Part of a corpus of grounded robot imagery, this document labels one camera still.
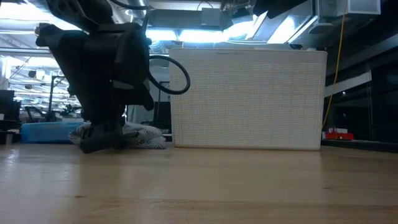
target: wood grain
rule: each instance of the wood grain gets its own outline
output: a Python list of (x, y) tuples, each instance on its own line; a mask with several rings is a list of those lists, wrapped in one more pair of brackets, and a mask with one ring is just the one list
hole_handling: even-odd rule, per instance
[(4, 146), (0, 223), (398, 223), (398, 155)]

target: red object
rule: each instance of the red object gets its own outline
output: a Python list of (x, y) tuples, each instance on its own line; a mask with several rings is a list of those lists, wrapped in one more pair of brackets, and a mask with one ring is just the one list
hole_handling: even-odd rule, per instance
[(354, 140), (352, 133), (325, 133), (325, 139), (335, 140)]

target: pegboard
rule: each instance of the pegboard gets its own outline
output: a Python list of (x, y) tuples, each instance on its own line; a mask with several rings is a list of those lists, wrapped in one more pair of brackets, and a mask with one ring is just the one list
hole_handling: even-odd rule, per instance
[[(172, 96), (177, 147), (320, 148), (326, 52), (173, 49), (191, 89)], [(185, 86), (175, 65), (173, 90)]]

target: blue bin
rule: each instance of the blue bin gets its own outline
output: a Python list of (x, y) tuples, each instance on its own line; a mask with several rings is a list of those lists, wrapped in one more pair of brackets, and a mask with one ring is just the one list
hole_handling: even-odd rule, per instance
[(23, 124), (21, 143), (27, 144), (71, 144), (69, 133), (83, 122), (44, 122)]

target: desk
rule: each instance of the desk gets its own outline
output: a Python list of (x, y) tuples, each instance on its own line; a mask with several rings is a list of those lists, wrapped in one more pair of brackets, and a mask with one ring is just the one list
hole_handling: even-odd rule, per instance
[(1, 223), (398, 223), (398, 155), (0, 148)]

